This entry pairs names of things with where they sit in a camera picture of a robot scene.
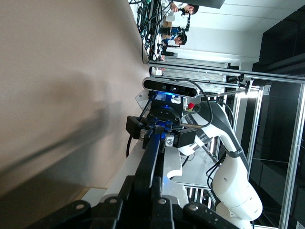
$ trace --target black cable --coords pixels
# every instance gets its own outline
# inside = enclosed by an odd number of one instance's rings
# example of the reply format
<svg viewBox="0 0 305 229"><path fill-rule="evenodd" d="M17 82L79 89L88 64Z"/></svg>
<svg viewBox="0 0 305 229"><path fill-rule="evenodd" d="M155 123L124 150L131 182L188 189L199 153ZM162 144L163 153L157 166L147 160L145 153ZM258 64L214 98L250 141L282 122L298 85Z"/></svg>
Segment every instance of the black cable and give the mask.
<svg viewBox="0 0 305 229"><path fill-rule="evenodd" d="M215 172L215 170L218 168L218 166L222 163L222 162L224 162L224 159L225 159L225 156L226 156L226 152L222 155L222 157L219 159L219 161L217 161L216 163L215 163L215 165L213 165L211 168L209 168L207 171L206 171L206 175L207 175L207 185L208 185L208 187L209 187L209 189L210 190L213 190L213 188L210 186L210 180L212 180L213 181L213 179L211 178L211 175Z"/></svg>
<svg viewBox="0 0 305 229"><path fill-rule="evenodd" d="M207 101L207 104L208 104L208 107L209 107L209 110L210 110L210 121L205 124L205 125L201 125L201 128L204 128L204 127L207 127L209 124L212 123L213 121L213 111L212 111L212 107L211 107L211 104L210 104L210 101L208 100L208 97L206 96L205 92L203 91L203 89L196 83L194 82L193 80L189 80L189 79L179 79L177 80L177 82L179 81L187 81L187 82L190 82L192 84L194 84L195 86L197 86L199 88L199 90L202 92L203 96L205 97L206 101Z"/></svg>
<svg viewBox="0 0 305 229"><path fill-rule="evenodd" d="M187 160L190 158L190 156L187 156L186 157L186 159L185 159L185 161L183 162L183 164L182 164L182 167L186 164L186 162L187 162Z"/></svg>
<svg viewBox="0 0 305 229"><path fill-rule="evenodd" d="M191 160L189 160L189 161L193 161L193 159L195 158L195 155L196 155L196 151L194 152L193 158Z"/></svg>
<svg viewBox="0 0 305 229"><path fill-rule="evenodd" d="M165 7L164 9L162 9L161 6L161 2L157 1L155 2L155 4L157 4L155 6L155 10L153 11L152 15L150 16L150 9L151 9L151 4L145 2L145 1L131 1L131 4L139 4L139 8L141 9L138 14L137 14L137 26L138 26L138 31L140 33L143 45L145 47L145 52L148 55L148 61L152 60L152 61L157 61L157 56L154 52L153 46L155 45L155 41L156 41L156 37L158 34L158 30L160 27L160 24L164 18L164 16L167 14L167 12L170 10L170 5L173 2L173 0L171 0L171 2L169 2L169 4L167 5L167 7ZM165 13L165 15L160 18L157 21L152 21L153 19L159 17L159 15L162 14L162 12L165 11L165 9L168 8L168 11ZM147 62L144 62L143 59L143 45L142 45L142 62L144 64L147 64Z"/></svg>
<svg viewBox="0 0 305 229"><path fill-rule="evenodd" d="M132 136L130 135L128 138L127 147L126 147L126 158L128 158L128 156L129 156L129 149L130 149L131 142L132 142Z"/></svg>
<svg viewBox="0 0 305 229"><path fill-rule="evenodd" d="M150 104L151 101L155 98L155 96L156 96L156 94L152 95L152 96L148 99L148 101L147 101L147 103L146 103L144 109L142 110L142 112L141 112L141 114L140 114L138 120L140 120L140 119L143 117L143 115L145 114L145 112L146 112L146 110L147 110L149 104ZM130 135L129 138L128 138L127 147L126 147L126 158L129 156L129 149L130 149L130 144L131 144L131 142L132 142L132 136Z"/></svg>

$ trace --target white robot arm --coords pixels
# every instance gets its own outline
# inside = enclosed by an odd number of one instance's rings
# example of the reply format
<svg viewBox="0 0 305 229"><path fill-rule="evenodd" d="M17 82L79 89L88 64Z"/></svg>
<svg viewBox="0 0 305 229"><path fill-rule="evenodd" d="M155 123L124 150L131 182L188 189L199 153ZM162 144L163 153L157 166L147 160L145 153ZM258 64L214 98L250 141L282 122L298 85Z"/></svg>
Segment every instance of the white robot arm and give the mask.
<svg viewBox="0 0 305 229"><path fill-rule="evenodd" d="M186 116L188 124L205 125L210 118L207 102L201 102L201 111ZM213 178L213 190L220 204L216 212L239 228L252 228L249 221L257 219L263 210L261 200L248 182L248 163L238 143L227 116L217 103L211 103L213 121L197 131L195 143L179 150L189 155L195 146L202 146L211 138L219 136L227 156Z"/></svg>

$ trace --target person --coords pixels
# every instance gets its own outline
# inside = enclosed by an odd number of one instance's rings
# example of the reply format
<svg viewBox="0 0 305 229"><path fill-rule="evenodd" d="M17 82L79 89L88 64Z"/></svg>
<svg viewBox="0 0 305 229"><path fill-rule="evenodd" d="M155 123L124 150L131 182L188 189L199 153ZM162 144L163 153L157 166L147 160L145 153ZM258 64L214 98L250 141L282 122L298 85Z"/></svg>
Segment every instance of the person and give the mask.
<svg viewBox="0 0 305 229"><path fill-rule="evenodd" d="M197 13L199 6L182 3L178 1L171 1L171 0L161 0L161 5L164 13L169 13L170 11L176 13L179 10L189 11L191 15Z"/></svg>
<svg viewBox="0 0 305 229"><path fill-rule="evenodd" d="M172 35L168 39L164 39L163 42L168 45L185 45L187 41L187 36L185 34Z"/></svg>

